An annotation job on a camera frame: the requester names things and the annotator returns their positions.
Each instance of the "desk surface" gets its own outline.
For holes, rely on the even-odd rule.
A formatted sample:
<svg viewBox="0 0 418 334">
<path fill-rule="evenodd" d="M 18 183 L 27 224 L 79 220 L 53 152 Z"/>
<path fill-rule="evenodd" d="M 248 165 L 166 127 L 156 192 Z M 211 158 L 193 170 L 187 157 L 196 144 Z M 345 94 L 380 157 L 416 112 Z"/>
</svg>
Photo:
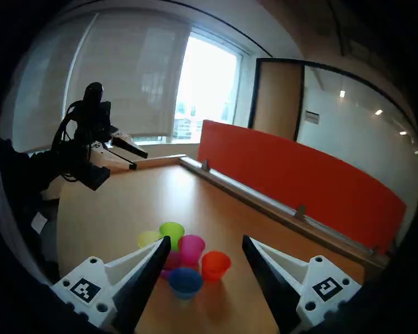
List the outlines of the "desk surface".
<svg viewBox="0 0 418 334">
<path fill-rule="evenodd" d="M 186 234 L 200 235 L 206 250 L 228 254 L 232 268 L 222 282 L 205 282 L 189 302 L 176 299 L 159 278 L 136 333 L 277 333 L 277 326 L 242 251 L 247 234 L 308 261 L 324 255 L 357 282 L 358 263 L 316 244 L 240 202 L 182 166 L 113 175 L 97 191 L 66 184 L 57 224 L 61 276 L 89 256 L 109 262 L 138 249 L 144 230 L 179 222 Z"/>
</svg>

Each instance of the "red divider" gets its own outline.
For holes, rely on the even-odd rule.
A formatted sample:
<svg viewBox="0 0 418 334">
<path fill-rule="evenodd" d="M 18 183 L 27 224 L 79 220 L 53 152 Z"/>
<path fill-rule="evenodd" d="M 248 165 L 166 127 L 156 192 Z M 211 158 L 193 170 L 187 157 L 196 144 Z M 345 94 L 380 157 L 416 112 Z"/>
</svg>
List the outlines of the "red divider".
<svg viewBox="0 0 418 334">
<path fill-rule="evenodd" d="M 384 253 L 406 205 L 363 171 L 305 145 L 243 127 L 203 122 L 198 160 L 369 248 Z"/>
</svg>

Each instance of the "white wall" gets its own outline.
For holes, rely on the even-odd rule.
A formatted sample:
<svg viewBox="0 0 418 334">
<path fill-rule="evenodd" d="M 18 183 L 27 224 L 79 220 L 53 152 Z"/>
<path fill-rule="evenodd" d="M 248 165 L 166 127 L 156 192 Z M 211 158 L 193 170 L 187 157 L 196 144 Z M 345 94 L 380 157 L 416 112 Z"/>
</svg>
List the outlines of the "white wall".
<svg viewBox="0 0 418 334">
<path fill-rule="evenodd" d="M 304 121 L 298 142 L 339 158 L 391 189 L 407 206 L 397 235 L 400 242 L 418 202 L 418 155 L 406 137 L 374 111 L 319 89 L 305 89 L 303 110 L 320 115 Z"/>
</svg>

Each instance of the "roller shade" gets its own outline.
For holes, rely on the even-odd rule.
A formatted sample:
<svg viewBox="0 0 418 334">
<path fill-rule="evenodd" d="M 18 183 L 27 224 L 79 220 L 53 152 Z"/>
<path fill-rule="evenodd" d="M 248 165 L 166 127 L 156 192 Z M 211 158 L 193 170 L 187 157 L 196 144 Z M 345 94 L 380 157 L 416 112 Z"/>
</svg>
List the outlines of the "roller shade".
<svg viewBox="0 0 418 334">
<path fill-rule="evenodd" d="M 100 12 L 78 57 L 67 103 L 104 85 L 112 124 L 135 136 L 170 135 L 190 26 L 160 13 Z"/>
<path fill-rule="evenodd" d="M 71 61 L 92 19 L 93 16 L 81 17 L 49 29 L 22 60 L 5 103 L 8 110 L 4 110 L 13 114 L 12 141 L 17 151 L 51 146 L 62 120 Z"/>
</svg>

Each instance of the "pink cup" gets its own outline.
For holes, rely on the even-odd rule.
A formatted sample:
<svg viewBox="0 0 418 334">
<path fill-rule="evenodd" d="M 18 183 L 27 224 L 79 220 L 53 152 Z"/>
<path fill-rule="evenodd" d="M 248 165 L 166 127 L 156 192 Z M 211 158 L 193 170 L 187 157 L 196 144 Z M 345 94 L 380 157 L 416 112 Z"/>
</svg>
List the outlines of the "pink cup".
<svg viewBox="0 0 418 334">
<path fill-rule="evenodd" d="M 197 266 L 205 247 L 205 241 L 199 236 L 192 234 L 184 235 L 178 241 L 181 261 L 188 266 Z"/>
</svg>

